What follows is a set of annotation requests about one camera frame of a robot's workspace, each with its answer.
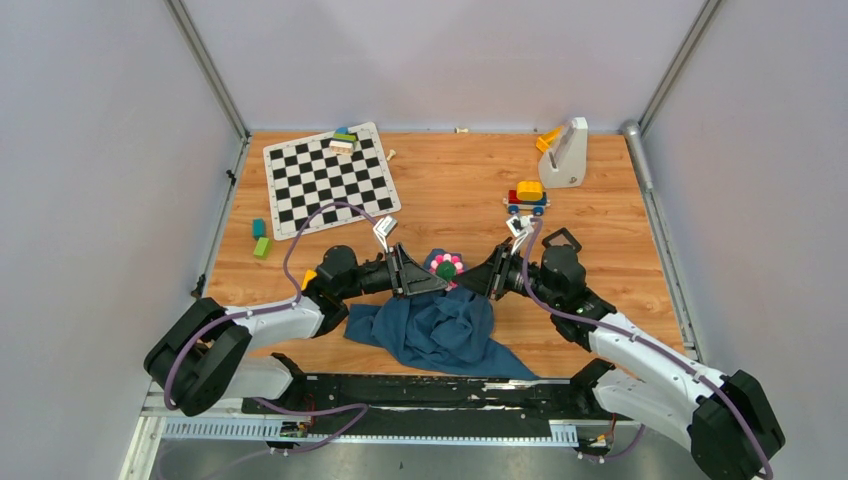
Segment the blue cloth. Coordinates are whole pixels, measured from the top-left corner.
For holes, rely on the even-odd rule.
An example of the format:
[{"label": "blue cloth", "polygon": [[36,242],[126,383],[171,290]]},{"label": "blue cloth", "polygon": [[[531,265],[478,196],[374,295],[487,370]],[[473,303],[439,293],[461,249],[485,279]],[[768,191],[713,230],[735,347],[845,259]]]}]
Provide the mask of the blue cloth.
[{"label": "blue cloth", "polygon": [[345,338],[383,347],[409,367],[455,375],[538,378],[508,348],[489,338],[494,327],[489,299],[457,287],[392,298],[382,307],[353,305]]}]

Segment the wooden floor surface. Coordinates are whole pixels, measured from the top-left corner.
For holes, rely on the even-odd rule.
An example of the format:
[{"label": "wooden floor surface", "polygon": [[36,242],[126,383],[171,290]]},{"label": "wooden floor surface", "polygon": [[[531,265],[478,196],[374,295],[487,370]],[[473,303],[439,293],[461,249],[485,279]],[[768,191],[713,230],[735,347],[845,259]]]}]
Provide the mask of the wooden floor surface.
[{"label": "wooden floor surface", "polygon": [[[251,222],[271,228],[262,149],[311,133],[254,135],[235,203],[226,225],[207,294],[222,305],[255,305],[294,294],[282,271],[290,241],[274,242],[266,260],[253,257]],[[509,236],[502,203],[520,180],[538,179],[534,135],[384,133],[383,148],[397,151],[390,170],[403,205],[391,242],[403,242],[419,261],[432,248],[460,252],[468,265],[488,257]],[[645,207],[623,137],[589,137],[586,180],[579,188],[549,190],[551,207],[542,236],[567,226],[583,244],[580,261],[588,284],[637,325],[673,348],[682,342]],[[344,243],[360,262],[377,244],[367,222],[309,234],[298,243],[290,270],[302,278],[327,248]],[[533,259],[542,248],[537,246]],[[352,303],[382,304],[386,293]],[[346,324],[318,339],[291,340],[257,352],[282,352],[306,372],[425,373],[397,363],[385,350],[343,338]],[[495,305],[494,339],[508,346],[536,374],[570,377],[591,355],[563,340],[548,315],[516,294]]]}]

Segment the toy block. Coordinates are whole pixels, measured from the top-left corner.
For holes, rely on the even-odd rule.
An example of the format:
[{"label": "toy block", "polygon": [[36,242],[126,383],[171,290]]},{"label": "toy block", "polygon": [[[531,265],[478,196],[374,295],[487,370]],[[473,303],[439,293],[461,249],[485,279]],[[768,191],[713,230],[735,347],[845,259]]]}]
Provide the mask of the toy block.
[{"label": "toy block", "polygon": [[260,237],[265,236],[265,220],[261,218],[253,219],[253,239],[259,240]]},{"label": "toy block", "polygon": [[515,196],[523,202],[537,202],[542,199],[545,190],[542,188],[541,182],[525,180],[518,182],[515,188]]},{"label": "toy block", "polygon": [[353,144],[342,140],[331,140],[330,150],[336,155],[351,155],[353,153]]},{"label": "toy block", "polygon": [[253,249],[253,256],[265,260],[269,253],[271,253],[271,240],[268,237],[260,238],[256,242],[256,248]]},{"label": "toy block", "polygon": [[540,152],[545,153],[549,148],[551,148],[551,143],[553,143],[554,139],[557,137],[557,135],[559,135],[559,132],[561,130],[562,126],[559,126],[537,138],[536,148],[538,148]]},{"label": "toy block", "polygon": [[349,135],[347,133],[335,133],[333,134],[333,140],[344,140],[350,143],[356,143],[356,135]]}]

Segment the teal block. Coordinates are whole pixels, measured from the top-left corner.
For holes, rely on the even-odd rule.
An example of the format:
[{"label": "teal block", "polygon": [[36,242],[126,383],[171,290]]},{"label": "teal block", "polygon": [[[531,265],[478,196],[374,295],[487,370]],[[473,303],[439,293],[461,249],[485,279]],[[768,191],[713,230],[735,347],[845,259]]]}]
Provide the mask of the teal block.
[{"label": "teal block", "polygon": [[265,220],[261,218],[253,219],[253,239],[259,240],[260,237],[265,236]]}]

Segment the toy flower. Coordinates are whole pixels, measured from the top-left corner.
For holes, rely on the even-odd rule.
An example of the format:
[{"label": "toy flower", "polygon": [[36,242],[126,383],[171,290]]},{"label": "toy flower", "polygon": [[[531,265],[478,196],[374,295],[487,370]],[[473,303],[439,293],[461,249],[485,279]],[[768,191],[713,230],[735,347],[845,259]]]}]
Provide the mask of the toy flower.
[{"label": "toy flower", "polygon": [[462,257],[456,253],[444,253],[436,255],[436,258],[434,258],[430,262],[430,273],[433,273],[437,277],[450,282],[450,285],[448,285],[448,288],[446,290],[451,290],[456,287],[456,284],[451,280],[453,280],[453,277],[459,275],[462,272]]}]

